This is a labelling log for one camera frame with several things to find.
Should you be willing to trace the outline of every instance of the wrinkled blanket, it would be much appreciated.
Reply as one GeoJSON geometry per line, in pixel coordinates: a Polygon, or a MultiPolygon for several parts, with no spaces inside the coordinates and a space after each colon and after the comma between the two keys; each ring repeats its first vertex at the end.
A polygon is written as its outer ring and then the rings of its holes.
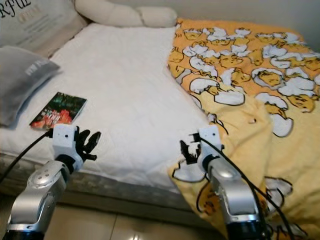
{"type": "MultiPolygon", "coordinates": [[[[168,68],[218,126],[224,153],[281,207],[296,239],[320,239],[320,54],[282,27],[179,19],[168,68]]],[[[199,167],[182,159],[169,175],[225,234],[218,197],[199,167]]],[[[289,239],[260,197],[272,239],[289,239]]]]}

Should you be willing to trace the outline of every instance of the gray pillow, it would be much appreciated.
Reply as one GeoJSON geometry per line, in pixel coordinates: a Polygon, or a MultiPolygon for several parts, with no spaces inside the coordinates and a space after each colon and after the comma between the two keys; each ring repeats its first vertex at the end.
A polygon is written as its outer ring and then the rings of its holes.
{"type": "Polygon", "coordinates": [[[11,125],[27,98],[59,68],[27,50],[0,48],[0,126],[11,125]]]}

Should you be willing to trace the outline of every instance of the red book cover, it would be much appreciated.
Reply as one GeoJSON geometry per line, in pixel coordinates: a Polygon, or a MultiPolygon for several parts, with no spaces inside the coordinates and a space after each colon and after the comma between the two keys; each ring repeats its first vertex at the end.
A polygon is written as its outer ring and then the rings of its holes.
{"type": "Polygon", "coordinates": [[[48,130],[56,124],[71,124],[81,112],[86,101],[81,97],[57,92],[33,119],[30,126],[34,129],[48,130]]]}

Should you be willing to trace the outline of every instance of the white quilted mattress pad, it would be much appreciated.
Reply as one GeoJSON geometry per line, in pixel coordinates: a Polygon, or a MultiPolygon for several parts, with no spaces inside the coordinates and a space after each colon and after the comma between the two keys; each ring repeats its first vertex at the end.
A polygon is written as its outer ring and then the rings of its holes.
{"type": "MultiPolygon", "coordinates": [[[[60,73],[38,89],[11,128],[0,128],[0,152],[17,156],[43,132],[29,123],[57,93],[87,99],[74,125],[101,139],[82,171],[177,192],[167,167],[181,156],[181,139],[208,125],[206,116],[167,70],[175,28],[90,24],[51,60],[60,73]]],[[[44,139],[25,159],[53,159],[44,139]]]]}

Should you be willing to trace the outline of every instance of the tiled floor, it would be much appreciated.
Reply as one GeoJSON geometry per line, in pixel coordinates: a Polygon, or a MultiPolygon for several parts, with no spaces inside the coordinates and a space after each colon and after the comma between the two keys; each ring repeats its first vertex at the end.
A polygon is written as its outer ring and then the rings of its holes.
{"type": "MultiPolygon", "coordinates": [[[[4,220],[0,209],[0,220],[4,220]]],[[[56,207],[44,240],[223,240],[215,231],[66,205],[56,207]]]]}

